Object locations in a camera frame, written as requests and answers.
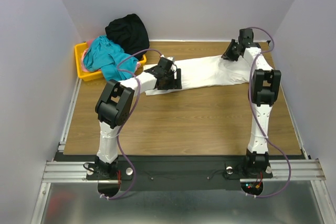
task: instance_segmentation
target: black cloth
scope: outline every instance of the black cloth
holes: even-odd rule
[[[114,43],[120,45],[126,54],[134,54],[149,48],[149,39],[146,28],[137,14],[115,19],[105,27],[106,36]],[[145,52],[135,55],[141,60]]]

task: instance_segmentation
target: wooden surface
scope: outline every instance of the wooden surface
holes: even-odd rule
[[[225,42],[151,43],[151,48],[175,60],[221,55],[227,46]],[[158,62],[156,53],[146,55],[148,64]],[[265,58],[273,65],[270,54]],[[94,107],[105,83],[103,79],[82,81],[64,154],[97,153],[100,127]],[[149,97],[141,94],[122,130],[121,146],[130,155],[244,155],[252,121],[247,89],[248,84],[238,84]],[[301,154],[282,92],[271,113],[268,135],[285,153]],[[269,152],[279,154],[271,146]]]

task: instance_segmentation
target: blue cloth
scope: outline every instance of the blue cloth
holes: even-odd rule
[[[121,81],[132,77],[129,73],[117,70],[117,65],[129,56],[112,40],[109,40],[106,36],[99,36],[92,42],[83,63],[90,72],[101,69],[106,80]],[[137,58],[132,57],[121,64],[119,68],[134,73],[137,61]]]

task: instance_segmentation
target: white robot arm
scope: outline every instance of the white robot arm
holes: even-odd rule
[[[251,108],[263,132],[267,135],[272,106],[278,98],[281,72],[274,70],[267,63],[261,54],[260,46],[253,42],[253,36],[251,28],[241,29],[238,41],[234,39],[231,41],[222,58],[237,61],[242,56],[251,66],[251,72],[254,73],[249,84]],[[253,172],[265,171],[269,166],[267,140],[254,116],[244,165],[247,170]]]
[[[118,157],[117,136],[120,127],[128,119],[132,100],[146,90],[181,89],[181,69],[174,64],[174,58],[160,57],[159,63],[145,70],[135,78],[124,81],[110,80],[107,82],[96,105],[96,113],[100,124],[99,150],[95,158],[95,167],[99,173],[108,177],[115,174],[113,162]]]

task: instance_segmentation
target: white cloth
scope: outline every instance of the white cloth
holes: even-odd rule
[[[200,87],[234,85],[249,81],[250,66],[243,57],[232,62],[224,60],[221,55],[218,55],[178,60],[175,64],[181,68],[182,89],[148,90],[146,95],[166,94]],[[153,66],[155,65],[145,65],[143,68],[148,69]]]

